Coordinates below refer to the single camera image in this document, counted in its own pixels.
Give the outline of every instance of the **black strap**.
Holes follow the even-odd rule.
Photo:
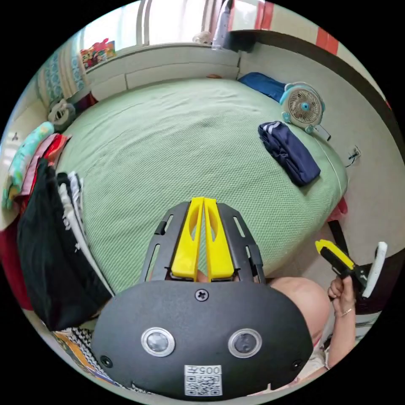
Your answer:
[[[334,221],[329,221],[328,225],[330,231],[332,232],[333,238],[335,239],[336,246],[349,256],[349,249],[347,248],[345,235],[343,234],[339,221],[337,219]]]

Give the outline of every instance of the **yellow plastic bracket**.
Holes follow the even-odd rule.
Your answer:
[[[197,280],[203,206],[204,197],[197,197],[191,200],[172,264],[172,273],[175,277],[192,278],[193,281]],[[192,233],[194,228],[195,234],[193,239]]]
[[[215,199],[204,199],[204,212],[208,281],[232,277],[234,273],[232,258]]]
[[[330,242],[329,240],[321,239],[317,240],[315,242],[316,249],[319,254],[321,254],[322,248],[327,248],[329,249],[338,259],[340,259],[350,270],[354,269],[354,262],[352,259],[350,259],[349,256],[347,256],[346,253],[344,253],[342,250],[340,250],[333,242]]]

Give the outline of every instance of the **fan grille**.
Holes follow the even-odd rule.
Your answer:
[[[308,111],[301,108],[302,103],[309,105]],[[315,122],[321,113],[321,103],[318,98],[308,90],[296,90],[290,94],[288,107],[291,115],[304,124]]]

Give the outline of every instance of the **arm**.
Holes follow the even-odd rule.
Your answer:
[[[351,310],[335,320],[330,341],[328,365],[333,367],[345,357],[356,343],[356,312]]]
[[[324,374],[328,368],[335,366],[345,357],[356,344],[356,312],[355,299],[351,277],[337,277],[328,289],[328,295],[333,299],[335,310],[335,325],[329,346],[327,366],[322,367],[299,382],[305,382]]]

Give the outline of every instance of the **bracelet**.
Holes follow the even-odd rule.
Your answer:
[[[345,315],[347,315],[349,312],[351,312],[353,310],[353,308],[349,308],[346,312],[344,312],[343,314],[341,314],[341,315],[337,315],[337,313],[335,312],[335,315],[337,315],[339,318],[341,318],[342,316],[345,316]]]

